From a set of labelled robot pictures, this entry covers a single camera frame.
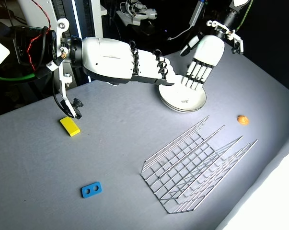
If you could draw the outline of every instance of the table surface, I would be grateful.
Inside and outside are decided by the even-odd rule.
[[[192,56],[168,58],[183,74]],[[206,104],[189,114],[170,110],[149,84],[69,90],[84,103],[72,138],[52,97],[0,116],[0,230],[217,227],[289,138],[289,90],[229,46],[204,88]],[[143,162],[208,115],[201,135],[225,125],[213,147],[241,135],[240,146],[259,141],[195,211],[167,214],[140,176]],[[97,181],[103,192],[83,199],[81,188]]]

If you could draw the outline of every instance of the wire rack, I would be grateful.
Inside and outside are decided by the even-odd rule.
[[[242,138],[214,150],[199,130],[209,116],[145,160],[141,176],[168,213],[195,210],[224,176],[254,146],[248,144],[236,153],[230,149]]]

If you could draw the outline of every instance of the blue object with holes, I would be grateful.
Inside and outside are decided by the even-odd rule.
[[[81,188],[81,193],[82,193],[83,198],[88,198],[96,194],[99,194],[101,192],[102,192],[102,185],[100,182],[95,182],[93,184],[90,184]]]

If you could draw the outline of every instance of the yellow sponge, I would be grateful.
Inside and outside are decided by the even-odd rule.
[[[69,133],[71,137],[81,132],[81,130],[78,128],[78,126],[70,117],[65,117],[61,119],[60,123],[67,130],[67,132]]]

